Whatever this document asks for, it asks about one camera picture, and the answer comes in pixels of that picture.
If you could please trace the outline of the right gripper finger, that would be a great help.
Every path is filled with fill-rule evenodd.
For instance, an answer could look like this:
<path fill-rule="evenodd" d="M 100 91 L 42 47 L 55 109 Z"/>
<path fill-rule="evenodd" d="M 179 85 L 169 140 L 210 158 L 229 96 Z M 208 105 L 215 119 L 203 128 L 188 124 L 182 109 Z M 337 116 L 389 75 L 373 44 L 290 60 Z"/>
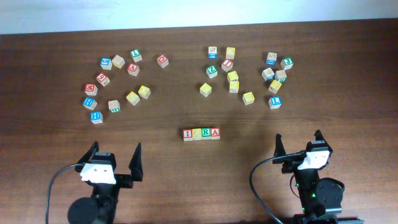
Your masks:
<path fill-rule="evenodd" d="M 325 138 L 323 137 L 323 134 L 319 129 L 315 131 L 314 136 L 316 142 L 325 142 Z"/>
<path fill-rule="evenodd" d="M 283 159 L 286 156 L 286 151 L 284 149 L 284 145 L 282 143 L 282 136 L 280 134 L 276 134 L 275 136 L 275 150 L 274 150 L 274 164 L 283 163 Z"/>

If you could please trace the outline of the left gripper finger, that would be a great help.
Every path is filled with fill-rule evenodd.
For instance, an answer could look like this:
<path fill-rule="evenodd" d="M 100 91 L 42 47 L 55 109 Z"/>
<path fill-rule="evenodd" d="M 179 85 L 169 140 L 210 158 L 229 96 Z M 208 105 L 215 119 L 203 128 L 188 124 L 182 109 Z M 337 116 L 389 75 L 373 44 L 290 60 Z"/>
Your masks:
<path fill-rule="evenodd" d="M 129 169 L 131 171 L 131 179 L 135 182 L 142 182 L 144 177 L 143 167 L 142 167 L 142 148 L 139 142 L 132 159 L 129 163 Z"/>
<path fill-rule="evenodd" d="M 99 151 L 99 144 L 95 141 L 90 149 L 78 160 L 80 166 L 75 167 L 76 171 L 81 171 L 86 163 L 89 163 L 92 157 Z"/>

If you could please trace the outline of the red i block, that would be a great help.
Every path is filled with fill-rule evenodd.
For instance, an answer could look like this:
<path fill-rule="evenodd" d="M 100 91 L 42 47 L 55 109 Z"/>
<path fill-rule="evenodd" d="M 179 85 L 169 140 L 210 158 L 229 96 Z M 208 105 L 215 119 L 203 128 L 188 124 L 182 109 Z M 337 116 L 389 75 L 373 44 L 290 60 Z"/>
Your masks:
<path fill-rule="evenodd" d="M 192 141 L 193 140 L 192 129 L 184 129 L 183 130 L 183 140 L 184 141 Z"/>
<path fill-rule="evenodd" d="M 225 59 L 222 63 L 221 63 L 221 69 L 224 70 L 225 72 L 229 72 L 232 67 L 233 67 L 233 61 L 230 59 Z"/>

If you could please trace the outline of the red a block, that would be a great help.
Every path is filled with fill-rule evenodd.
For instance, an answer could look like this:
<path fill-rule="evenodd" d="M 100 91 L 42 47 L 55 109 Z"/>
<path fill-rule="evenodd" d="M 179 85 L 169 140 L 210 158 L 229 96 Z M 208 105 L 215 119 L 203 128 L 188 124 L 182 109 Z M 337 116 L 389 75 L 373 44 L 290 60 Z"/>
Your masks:
<path fill-rule="evenodd" d="M 132 75 L 132 76 L 138 76 L 139 72 L 140 72 L 140 68 L 137 64 L 135 63 L 130 63 L 127 66 L 127 72 L 128 74 Z"/>
<path fill-rule="evenodd" d="M 211 131 L 211 139 L 220 139 L 220 128 L 219 127 L 214 127 L 210 129 Z"/>

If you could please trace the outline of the yellow C block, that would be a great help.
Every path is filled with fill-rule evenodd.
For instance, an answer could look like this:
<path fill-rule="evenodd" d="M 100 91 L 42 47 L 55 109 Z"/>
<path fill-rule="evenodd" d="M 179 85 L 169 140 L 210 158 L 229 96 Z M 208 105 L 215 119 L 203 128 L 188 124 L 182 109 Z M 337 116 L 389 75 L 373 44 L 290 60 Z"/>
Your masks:
<path fill-rule="evenodd" d="M 192 129 L 192 139 L 194 141 L 202 140 L 201 128 Z"/>

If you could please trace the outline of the green R block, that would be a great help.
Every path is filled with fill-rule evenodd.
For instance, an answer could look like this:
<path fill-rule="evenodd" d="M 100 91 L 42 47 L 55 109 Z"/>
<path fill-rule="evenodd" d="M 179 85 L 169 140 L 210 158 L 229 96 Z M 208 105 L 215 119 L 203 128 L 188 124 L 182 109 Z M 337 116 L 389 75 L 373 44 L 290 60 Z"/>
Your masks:
<path fill-rule="evenodd" d="M 211 139 L 211 128 L 202 128 L 201 129 L 201 138 L 202 139 Z"/>

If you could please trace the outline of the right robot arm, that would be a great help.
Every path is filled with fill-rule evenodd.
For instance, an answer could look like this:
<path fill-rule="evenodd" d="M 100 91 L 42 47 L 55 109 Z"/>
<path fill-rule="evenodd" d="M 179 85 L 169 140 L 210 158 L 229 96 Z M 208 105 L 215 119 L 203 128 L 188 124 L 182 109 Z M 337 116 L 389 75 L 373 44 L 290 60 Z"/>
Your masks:
<path fill-rule="evenodd" d="M 319 177 L 318 172 L 328 165 L 333 150 L 321 131 L 315 131 L 314 136 L 305 150 L 287 154 L 282 136 L 277 134 L 272 163 L 282 164 L 283 174 L 294 175 L 303 209 L 301 215 L 294 215 L 295 223 L 337 223 L 345 185 L 336 179 Z"/>

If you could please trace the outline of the blue H block lower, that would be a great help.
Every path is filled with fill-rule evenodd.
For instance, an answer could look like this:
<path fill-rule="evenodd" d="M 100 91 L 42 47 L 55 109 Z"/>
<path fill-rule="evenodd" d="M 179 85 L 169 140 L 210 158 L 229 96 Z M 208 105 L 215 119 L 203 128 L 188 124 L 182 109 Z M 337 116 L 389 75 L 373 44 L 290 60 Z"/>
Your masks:
<path fill-rule="evenodd" d="M 94 111 L 90 113 L 90 121 L 93 124 L 100 124 L 103 122 L 103 115 L 100 111 Z"/>

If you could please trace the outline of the yellow umbrella block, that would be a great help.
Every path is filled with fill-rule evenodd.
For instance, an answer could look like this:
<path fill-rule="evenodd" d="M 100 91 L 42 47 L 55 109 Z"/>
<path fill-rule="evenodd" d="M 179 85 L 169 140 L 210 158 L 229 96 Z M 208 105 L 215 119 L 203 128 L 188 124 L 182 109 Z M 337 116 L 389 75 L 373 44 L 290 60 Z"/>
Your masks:
<path fill-rule="evenodd" d="M 250 105 L 252 103 L 254 103 L 255 97 L 253 92 L 247 92 L 243 94 L 243 102 L 245 105 Z"/>

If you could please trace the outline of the red M block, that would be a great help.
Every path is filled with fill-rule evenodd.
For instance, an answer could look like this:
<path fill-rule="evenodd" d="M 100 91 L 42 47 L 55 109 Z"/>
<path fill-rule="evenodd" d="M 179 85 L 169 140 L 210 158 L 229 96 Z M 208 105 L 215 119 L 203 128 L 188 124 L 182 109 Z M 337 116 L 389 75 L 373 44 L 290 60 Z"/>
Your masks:
<path fill-rule="evenodd" d="M 95 84 L 93 83 L 87 83 L 84 87 L 84 92 L 88 95 L 88 96 L 96 96 L 97 92 L 98 92 L 98 88 Z"/>

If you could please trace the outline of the yellow G block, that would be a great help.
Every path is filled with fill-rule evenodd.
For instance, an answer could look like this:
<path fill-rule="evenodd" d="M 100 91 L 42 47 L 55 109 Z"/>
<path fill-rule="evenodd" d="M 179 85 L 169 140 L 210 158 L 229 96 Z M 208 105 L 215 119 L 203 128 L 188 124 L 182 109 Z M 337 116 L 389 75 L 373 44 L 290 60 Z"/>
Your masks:
<path fill-rule="evenodd" d="M 139 95 L 131 91 L 127 96 L 126 96 L 127 101 L 132 104 L 133 106 L 136 106 L 137 103 L 140 101 Z"/>

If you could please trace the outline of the green J block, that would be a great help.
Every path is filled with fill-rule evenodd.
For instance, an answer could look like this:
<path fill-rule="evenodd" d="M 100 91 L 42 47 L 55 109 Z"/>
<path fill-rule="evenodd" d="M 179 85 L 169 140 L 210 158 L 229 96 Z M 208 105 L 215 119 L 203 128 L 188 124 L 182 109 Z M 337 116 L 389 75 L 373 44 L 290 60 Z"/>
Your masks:
<path fill-rule="evenodd" d="M 283 70 L 288 70 L 293 67 L 294 61 L 292 60 L 291 57 L 286 57 L 281 60 L 280 65 Z"/>

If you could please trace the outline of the yellow block middle upper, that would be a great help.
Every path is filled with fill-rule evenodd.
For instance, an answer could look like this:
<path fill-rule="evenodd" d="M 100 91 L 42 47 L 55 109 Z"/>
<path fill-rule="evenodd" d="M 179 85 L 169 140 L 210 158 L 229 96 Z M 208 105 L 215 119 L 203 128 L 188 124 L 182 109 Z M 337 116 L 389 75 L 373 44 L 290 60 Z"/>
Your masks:
<path fill-rule="evenodd" d="M 237 73 L 236 71 L 228 72 L 228 74 L 227 74 L 227 80 L 228 80 L 229 82 L 231 82 L 231 81 L 238 81 L 238 80 L 239 80 L 238 73 Z"/>

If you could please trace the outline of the blue 5 block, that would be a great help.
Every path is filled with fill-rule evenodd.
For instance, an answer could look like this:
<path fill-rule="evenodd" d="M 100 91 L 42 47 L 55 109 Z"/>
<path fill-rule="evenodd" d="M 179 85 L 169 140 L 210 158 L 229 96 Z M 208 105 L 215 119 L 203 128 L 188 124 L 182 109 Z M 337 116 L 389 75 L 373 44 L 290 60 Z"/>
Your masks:
<path fill-rule="evenodd" d="M 110 58 L 103 57 L 103 58 L 101 58 L 100 66 L 101 66 L 101 68 L 102 68 L 103 70 L 111 70 L 113 64 L 112 64 Z"/>

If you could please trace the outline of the red C block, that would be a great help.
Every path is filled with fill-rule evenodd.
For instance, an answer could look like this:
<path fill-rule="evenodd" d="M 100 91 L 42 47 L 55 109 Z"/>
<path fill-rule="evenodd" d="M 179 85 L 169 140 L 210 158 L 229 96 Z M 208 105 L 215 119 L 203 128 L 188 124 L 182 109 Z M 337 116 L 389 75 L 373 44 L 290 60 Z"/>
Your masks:
<path fill-rule="evenodd" d="M 161 68 L 165 68 L 169 64 L 169 59 L 165 55 L 158 56 L 156 61 Z"/>

